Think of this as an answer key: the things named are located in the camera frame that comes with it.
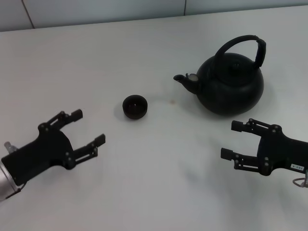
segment black kettle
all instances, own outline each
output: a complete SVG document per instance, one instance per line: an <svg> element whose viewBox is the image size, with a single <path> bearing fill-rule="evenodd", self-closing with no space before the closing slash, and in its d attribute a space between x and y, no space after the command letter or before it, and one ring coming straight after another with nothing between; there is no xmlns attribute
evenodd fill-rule
<svg viewBox="0 0 308 231"><path fill-rule="evenodd" d="M225 53L240 42L258 43L256 60L235 53ZM205 61L197 74L174 76L188 91L196 94L208 110L219 115L236 115L253 108L263 93L260 67L266 53L266 43L254 35L240 36L223 45L215 56Z"/></svg>

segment sticker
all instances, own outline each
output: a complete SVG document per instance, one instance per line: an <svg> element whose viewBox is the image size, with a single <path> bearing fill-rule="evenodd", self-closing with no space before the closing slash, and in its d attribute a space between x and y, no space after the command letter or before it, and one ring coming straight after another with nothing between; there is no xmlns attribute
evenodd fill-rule
<svg viewBox="0 0 308 231"><path fill-rule="evenodd" d="M299 165L295 165L295 164L291 164L291 168L294 168L294 169L300 170L300 171L304 171L304 167L303 166L299 166Z"/></svg>

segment white tabletop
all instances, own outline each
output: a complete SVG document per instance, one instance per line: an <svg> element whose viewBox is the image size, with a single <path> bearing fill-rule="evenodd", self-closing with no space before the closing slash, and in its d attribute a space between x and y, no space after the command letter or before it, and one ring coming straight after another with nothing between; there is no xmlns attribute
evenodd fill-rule
<svg viewBox="0 0 308 231"><path fill-rule="evenodd" d="M50 168L1 203L0 230L306 231L308 190L292 184L302 174L237 171L220 149L257 153L259 137L231 131L233 119L308 141L307 20L301 6L0 33L1 143L21 147L39 123L78 108L84 118L63 129L73 148L106 135L97 158ZM245 114L216 116L173 76L247 34L267 43L263 96ZM149 104L138 121L121 108L132 94Z"/></svg>

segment kettle handle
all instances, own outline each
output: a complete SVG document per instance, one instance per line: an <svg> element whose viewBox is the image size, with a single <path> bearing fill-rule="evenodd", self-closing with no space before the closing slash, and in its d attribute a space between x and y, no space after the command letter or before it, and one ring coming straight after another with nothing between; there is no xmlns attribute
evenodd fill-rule
<svg viewBox="0 0 308 231"><path fill-rule="evenodd" d="M244 36L239 36L237 38L230 40L218 50L218 52L215 54L215 57L212 63L213 70L215 70L216 64L222 59L222 56L227 50L229 50L231 47L233 47L234 45L240 42L249 41L249 40L255 40L258 43L258 51L256 55L256 60L254 63L254 68L255 69L260 68L265 58L266 42L255 35L244 35Z"/></svg>

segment small black bowl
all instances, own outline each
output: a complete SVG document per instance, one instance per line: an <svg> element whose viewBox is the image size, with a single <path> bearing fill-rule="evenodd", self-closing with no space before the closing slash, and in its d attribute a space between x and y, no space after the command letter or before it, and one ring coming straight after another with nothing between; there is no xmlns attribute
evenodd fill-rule
<svg viewBox="0 0 308 231"><path fill-rule="evenodd" d="M148 102L140 95L131 95L123 101L122 107L128 118L140 119L144 117L148 110Z"/></svg>

